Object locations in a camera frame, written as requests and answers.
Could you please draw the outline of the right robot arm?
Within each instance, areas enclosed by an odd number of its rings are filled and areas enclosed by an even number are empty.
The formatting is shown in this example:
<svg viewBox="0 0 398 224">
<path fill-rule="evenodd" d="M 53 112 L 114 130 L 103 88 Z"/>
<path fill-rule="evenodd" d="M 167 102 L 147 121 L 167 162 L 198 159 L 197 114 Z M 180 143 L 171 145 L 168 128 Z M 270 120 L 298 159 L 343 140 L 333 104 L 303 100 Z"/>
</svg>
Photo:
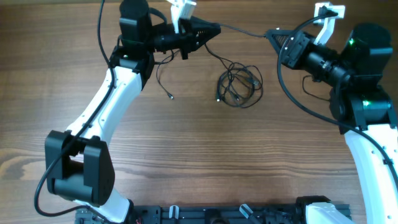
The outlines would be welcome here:
<svg viewBox="0 0 398 224">
<path fill-rule="evenodd" d="M 308 72 L 330 86 L 328 122 L 338 126 L 354 159 L 368 223 L 397 222 L 397 115 L 380 86 L 391 35 L 377 24 L 351 31 L 342 52 L 318 44 L 302 27 L 271 29 L 277 67 Z"/>
</svg>

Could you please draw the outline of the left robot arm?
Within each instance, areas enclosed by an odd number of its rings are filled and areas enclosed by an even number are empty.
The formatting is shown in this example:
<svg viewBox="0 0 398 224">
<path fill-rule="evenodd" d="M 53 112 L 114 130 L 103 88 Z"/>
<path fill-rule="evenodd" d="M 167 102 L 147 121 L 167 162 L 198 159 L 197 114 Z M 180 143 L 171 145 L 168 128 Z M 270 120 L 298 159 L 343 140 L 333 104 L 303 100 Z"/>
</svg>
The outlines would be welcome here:
<svg viewBox="0 0 398 224">
<path fill-rule="evenodd" d="M 113 133 L 132 101 L 141 93 L 155 65 L 154 54 L 179 50 L 187 59 L 221 32 L 218 24 L 193 16 L 195 1 L 173 1 L 171 19 L 153 24 L 160 12 L 146 1 L 123 1 L 121 35 L 100 89 L 84 112 L 63 131 L 45 140 L 46 170 L 39 184 L 51 194 L 76 203 L 105 223 L 136 223 L 133 202 L 115 188 L 109 154 Z"/>
</svg>

